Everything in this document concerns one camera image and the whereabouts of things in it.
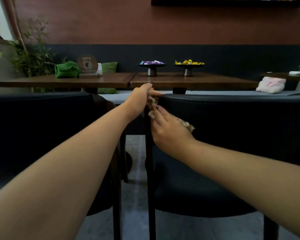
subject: red-brown wall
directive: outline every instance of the red-brown wall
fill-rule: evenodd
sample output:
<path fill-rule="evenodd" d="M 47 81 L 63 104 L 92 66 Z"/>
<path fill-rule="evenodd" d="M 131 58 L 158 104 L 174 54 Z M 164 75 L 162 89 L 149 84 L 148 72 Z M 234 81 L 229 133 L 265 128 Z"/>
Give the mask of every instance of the red-brown wall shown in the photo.
<path fill-rule="evenodd" d="M 50 44 L 300 44 L 299 8 L 153 7 L 151 0 L 16 0 Z"/>

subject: tabletop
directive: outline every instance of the tabletop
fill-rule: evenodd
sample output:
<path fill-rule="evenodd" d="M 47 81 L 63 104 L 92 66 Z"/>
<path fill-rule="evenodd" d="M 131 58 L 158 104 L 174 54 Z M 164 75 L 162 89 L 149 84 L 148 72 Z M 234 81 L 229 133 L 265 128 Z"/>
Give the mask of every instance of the tabletop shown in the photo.
<path fill-rule="evenodd" d="M 288 72 L 267 72 L 267 73 L 262 73 L 261 76 L 300 81 L 300 75 L 290 75 Z"/>
<path fill-rule="evenodd" d="M 136 72 L 104 73 L 100 78 L 34 76 L 0 81 L 0 87 L 17 88 L 127 88 Z"/>
<path fill-rule="evenodd" d="M 251 89 L 258 86 L 256 81 L 205 72 L 194 72 L 193 76 L 183 76 L 181 72 L 158 72 L 158 76 L 147 76 L 146 72 L 140 72 L 130 84 L 131 87 L 140 87 L 149 81 L 154 88 Z"/>

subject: floor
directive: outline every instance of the floor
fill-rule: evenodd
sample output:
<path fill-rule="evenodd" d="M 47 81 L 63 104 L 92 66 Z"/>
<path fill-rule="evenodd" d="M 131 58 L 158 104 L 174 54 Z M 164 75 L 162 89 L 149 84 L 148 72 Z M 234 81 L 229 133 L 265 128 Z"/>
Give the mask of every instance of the floor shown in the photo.
<path fill-rule="evenodd" d="M 129 183 L 122 183 L 123 240 L 148 240 L 145 136 L 128 135 L 126 150 L 133 165 Z M 259 212 L 227 218 L 196 218 L 156 210 L 157 240 L 262 240 Z M 280 228 L 280 240 L 300 240 Z M 76 240 L 113 240 L 112 209 L 87 217 Z"/>

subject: black wall shelf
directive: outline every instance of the black wall shelf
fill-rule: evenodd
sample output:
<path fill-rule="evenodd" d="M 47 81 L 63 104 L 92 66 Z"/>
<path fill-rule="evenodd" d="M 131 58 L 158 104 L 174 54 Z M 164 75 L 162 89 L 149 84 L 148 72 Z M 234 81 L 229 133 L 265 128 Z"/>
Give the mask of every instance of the black wall shelf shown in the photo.
<path fill-rule="evenodd" d="M 216 6 L 216 7 L 300 7 L 300 0 L 151 0 L 152 6 Z"/>

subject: black leather chair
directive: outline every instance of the black leather chair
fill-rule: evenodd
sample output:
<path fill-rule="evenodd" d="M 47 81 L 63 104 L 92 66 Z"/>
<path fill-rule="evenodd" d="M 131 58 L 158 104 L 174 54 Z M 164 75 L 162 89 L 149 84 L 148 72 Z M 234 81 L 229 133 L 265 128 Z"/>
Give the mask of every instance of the black leather chair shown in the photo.
<path fill-rule="evenodd" d="M 300 165 L 300 96 L 168 94 L 159 104 L 195 127 L 193 136 L 212 145 Z M 214 181 L 162 152 L 145 117 L 150 240 L 155 209 L 196 217 L 228 217 L 256 211 Z M 264 239 L 279 226 L 264 216 Z"/>
<path fill-rule="evenodd" d="M 114 107 L 103 97 L 86 92 L 0 95 L 0 189 L 41 156 Z M 120 164 L 124 166 L 121 155 L 118 143 L 88 211 L 88 215 L 92 215 L 113 207 L 115 240 L 121 240 Z"/>

